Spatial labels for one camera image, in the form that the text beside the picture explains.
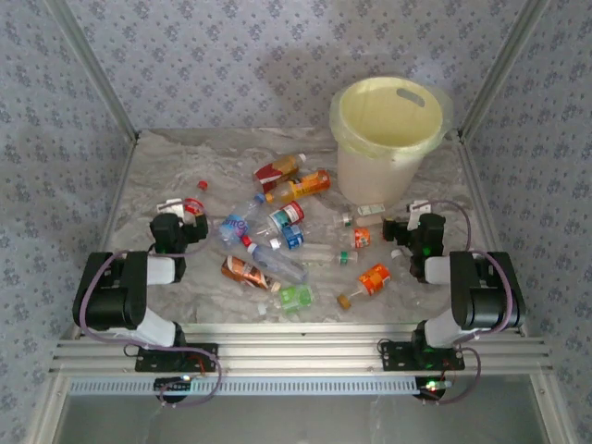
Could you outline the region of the small blue label bottle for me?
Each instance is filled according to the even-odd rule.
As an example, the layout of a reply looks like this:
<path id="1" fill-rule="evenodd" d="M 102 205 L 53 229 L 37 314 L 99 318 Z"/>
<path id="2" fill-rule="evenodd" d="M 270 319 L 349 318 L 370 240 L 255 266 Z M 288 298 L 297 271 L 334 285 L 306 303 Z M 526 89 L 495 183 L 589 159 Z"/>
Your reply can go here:
<path id="1" fill-rule="evenodd" d="M 269 245 L 273 250 L 278 250 L 282 247 L 285 247 L 288 250 L 295 250 L 300 248 L 303 244 L 304 236 L 298 225 L 284 227 L 280 234 L 269 240 Z"/>

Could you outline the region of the orange label brown-capped bottle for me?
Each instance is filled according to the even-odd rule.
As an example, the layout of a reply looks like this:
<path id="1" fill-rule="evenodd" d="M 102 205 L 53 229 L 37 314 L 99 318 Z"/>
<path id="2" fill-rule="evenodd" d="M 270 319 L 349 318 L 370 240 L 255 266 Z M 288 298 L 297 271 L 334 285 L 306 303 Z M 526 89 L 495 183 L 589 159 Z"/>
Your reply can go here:
<path id="1" fill-rule="evenodd" d="M 370 298 L 382 291 L 391 281 L 389 269 L 376 264 L 363 272 L 355 282 L 338 297 L 337 302 L 344 310 L 349 310 L 354 301 Z"/>

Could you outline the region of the red label amber bottle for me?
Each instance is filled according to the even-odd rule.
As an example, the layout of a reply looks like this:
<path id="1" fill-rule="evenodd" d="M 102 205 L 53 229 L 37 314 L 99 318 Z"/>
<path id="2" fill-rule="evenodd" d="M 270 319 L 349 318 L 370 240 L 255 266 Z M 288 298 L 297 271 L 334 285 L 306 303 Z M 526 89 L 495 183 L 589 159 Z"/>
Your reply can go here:
<path id="1" fill-rule="evenodd" d="M 305 154 L 287 154 L 253 172 L 253 181 L 258 190 L 268 193 L 279 184 L 294 179 L 306 162 Z"/>

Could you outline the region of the tall clear white-capped bottle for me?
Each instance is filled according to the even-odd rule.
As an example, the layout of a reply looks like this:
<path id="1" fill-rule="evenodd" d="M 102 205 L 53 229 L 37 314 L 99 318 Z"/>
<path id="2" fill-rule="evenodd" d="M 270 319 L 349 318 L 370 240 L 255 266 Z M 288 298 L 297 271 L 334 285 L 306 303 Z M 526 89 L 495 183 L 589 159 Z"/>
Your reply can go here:
<path id="1" fill-rule="evenodd" d="M 410 259 L 401 249 L 390 252 L 390 270 L 393 272 L 395 290 L 401 305 L 407 310 L 431 310 L 435 308 L 431 290 L 410 272 Z"/>

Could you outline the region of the clear unlabeled bottle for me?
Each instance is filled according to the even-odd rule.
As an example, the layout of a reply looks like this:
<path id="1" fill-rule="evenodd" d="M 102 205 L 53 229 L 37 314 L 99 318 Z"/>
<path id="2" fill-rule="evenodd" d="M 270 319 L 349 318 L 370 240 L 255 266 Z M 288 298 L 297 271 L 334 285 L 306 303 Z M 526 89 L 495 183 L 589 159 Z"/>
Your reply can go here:
<path id="1" fill-rule="evenodd" d="M 308 243 L 304 244 L 298 250 L 300 259 L 307 264 L 326 264 L 330 263 L 335 256 L 331 245 Z"/>

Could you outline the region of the aluminium frame leg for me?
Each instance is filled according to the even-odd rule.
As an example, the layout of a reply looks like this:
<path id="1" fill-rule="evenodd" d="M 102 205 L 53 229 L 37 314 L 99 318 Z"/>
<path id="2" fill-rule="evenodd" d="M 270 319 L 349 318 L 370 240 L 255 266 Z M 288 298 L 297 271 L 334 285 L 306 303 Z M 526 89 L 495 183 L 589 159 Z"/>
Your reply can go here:
<path id="1" fill-rule="evenodd" d="M 530 379 L 549 443 L 579 444 L 557 377 L 538 373 Z"/>
<path id="2" fill-rule="evenodd" d="M 69 389 L 68 376 L 55 374 L 43 383 L 24 444 L 53 444 Z"/>

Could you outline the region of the small orange label clear bottle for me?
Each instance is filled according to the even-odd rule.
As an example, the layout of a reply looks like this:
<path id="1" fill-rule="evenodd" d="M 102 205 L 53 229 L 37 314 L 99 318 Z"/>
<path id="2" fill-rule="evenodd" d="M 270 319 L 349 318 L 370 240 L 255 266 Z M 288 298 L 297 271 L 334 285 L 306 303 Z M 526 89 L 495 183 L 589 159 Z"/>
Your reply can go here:
<path id="1" fill-rule="evenodd" d="M 353 249 L 368 247 L 372 241 L 372 235 L 368 228 L 346 227 L 338 232 L 339 242 Z"/>

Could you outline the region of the copper label bottle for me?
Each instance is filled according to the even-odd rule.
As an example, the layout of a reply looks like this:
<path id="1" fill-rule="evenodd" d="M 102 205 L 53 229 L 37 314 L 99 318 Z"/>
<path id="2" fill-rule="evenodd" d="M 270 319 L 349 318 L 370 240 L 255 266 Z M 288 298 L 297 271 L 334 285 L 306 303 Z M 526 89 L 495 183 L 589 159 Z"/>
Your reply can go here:
<path id="1" fill-rule="evenodd" d="M 233 255 L 228 255 L 224 259 L 221 265 L 221 273 L 223 276 L 251 288 L 268 292 L 278 292 L 281 289 L 279 281 L 266 275 L 255 265 Z"/>

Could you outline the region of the purple blue label clear bottle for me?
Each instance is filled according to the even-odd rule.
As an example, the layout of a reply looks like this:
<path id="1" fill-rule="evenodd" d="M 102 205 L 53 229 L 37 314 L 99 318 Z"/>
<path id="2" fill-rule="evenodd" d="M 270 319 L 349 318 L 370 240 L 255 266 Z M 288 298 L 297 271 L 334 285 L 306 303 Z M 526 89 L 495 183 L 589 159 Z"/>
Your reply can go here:
<path id="1" fill-rule="evenodd" d="M 234 206 L 218 226 L 217 237 L 224 247 L 232 248 L 241 243 L 241 238 L 249 233 L 257 221 L 264 203 L 265 196 L 256 193 L 250 200 Z"/>

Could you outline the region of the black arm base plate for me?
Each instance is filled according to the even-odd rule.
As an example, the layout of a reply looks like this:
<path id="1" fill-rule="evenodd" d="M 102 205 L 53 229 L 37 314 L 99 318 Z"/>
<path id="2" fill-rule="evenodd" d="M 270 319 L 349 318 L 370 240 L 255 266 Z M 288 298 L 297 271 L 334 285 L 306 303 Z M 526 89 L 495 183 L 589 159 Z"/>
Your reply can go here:
<path id="1" fill-rule="evenodd" d="M 188 343 L 191 351 L 154 351 L 139 349 L 136 355 L 135 371 L 139 373 L 213 373 L 216 364 L 211 358 L 196 353 L 201 349 L 218 356 L 216 343 Z"/>
<path id="2" fill-rule="evenodd" d="M 454 349 L 432 348 L 419 342 L 382 339 L 376 345 L 383 370 L 449 371 L 464 370 L 463 354 Z"/>

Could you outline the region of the aluminium frame post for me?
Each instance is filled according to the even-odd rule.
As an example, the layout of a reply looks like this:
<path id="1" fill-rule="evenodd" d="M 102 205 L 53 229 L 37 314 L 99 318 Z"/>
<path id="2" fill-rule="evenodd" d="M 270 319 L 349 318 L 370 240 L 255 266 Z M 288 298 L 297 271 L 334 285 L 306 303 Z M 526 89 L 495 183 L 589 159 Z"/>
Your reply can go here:
<path id="1" fill-rule="evenodd" d="M 551 2 L 552 0 L 524 0 L 507 39 L 496 55 L 482 87 L 458 129 L 459 140 L 462 143 L 467 144 L 475 136 L 513 65 L 519 59 L 524 46 Z"/>
<path id="2" fill-rule="evenodd" d="M 105 70 L 94 54 L 84 31 L 66 0 L 43 0 L 47 9 L 52 14 L 57 26 L 62 31 L 64 38 L 70 45 L 75 56 L 78 58 L 82 68 L 98 92 L 112 118 L 127 138 L 136 142 L 138 131 L 134 128 L 131 120 L 119 100 Z"/>

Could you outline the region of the large clear red-capped bottle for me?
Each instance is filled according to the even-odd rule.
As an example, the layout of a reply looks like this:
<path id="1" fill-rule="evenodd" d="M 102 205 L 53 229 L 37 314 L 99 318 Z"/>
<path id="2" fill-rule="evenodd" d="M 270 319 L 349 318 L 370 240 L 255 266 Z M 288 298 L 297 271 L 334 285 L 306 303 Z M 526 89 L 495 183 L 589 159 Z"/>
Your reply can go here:
<path id="1" fill-rule="evenodd" d="M 254 242 L 247 235 L 244 235 L 241 241 L 252 259 L 271 274 L 293 284 L 302 284 L 306 281 L 307 271 L 300 263 L 274 251 L 271 247 Z"/>

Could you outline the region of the orange label yellow bottle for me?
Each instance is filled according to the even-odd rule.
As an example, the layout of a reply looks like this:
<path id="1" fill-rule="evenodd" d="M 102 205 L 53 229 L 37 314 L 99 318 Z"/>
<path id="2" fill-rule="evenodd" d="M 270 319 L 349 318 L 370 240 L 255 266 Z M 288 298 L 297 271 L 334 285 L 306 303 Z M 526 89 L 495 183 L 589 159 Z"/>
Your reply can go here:
<path id="1" fill-rule="evenodd" d="M 299 179 L 291 179 L 280 183 L 275 189 L 265 194 L 265 200 L 269 204 L 288 204 L 321 191 L 326 191 L 330 188 L 330 185 L 331 180 L 328 172 L 319 169 Z"/>

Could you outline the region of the green label clear bottle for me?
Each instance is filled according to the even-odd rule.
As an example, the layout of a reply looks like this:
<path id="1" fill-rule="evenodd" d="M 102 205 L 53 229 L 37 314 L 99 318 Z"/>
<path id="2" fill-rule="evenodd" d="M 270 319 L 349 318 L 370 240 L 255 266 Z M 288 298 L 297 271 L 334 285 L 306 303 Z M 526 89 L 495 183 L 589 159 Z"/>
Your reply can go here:
<path id="1" fill-rule="evenodd" d="M 269 291 L 267 299 L 257 304 L 257 313 L 265 316 L 272 310 L 281 310 L 284 314 L 293 315 L 310 307 L 314 298 L 315 292 L 310 285 L 285 287 L 277 283 Z"/>

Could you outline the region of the aluminium frame rail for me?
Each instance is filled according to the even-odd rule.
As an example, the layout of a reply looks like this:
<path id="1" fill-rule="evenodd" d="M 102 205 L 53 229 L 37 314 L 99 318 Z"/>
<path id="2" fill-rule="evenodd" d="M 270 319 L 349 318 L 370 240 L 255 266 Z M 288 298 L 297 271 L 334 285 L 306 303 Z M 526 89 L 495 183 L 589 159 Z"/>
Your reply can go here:
<path id="1" fill-rule="evenodd" d="M 370 376 L 382 371 L 380 339 L 404 341 L 411 324 L 186 324 L 194 342 L 215 342 L 228 376 Z M 473 342 L 478 357 L 464 359 L 466 375 L 482 364 L 484 375 L 546 374 L 553 366 L 542 338 L 515 330 Z M 68 376 L 128 376 L 134 360 L 117 344 L 78 336 L 57 343 L 50 370 Z"/>

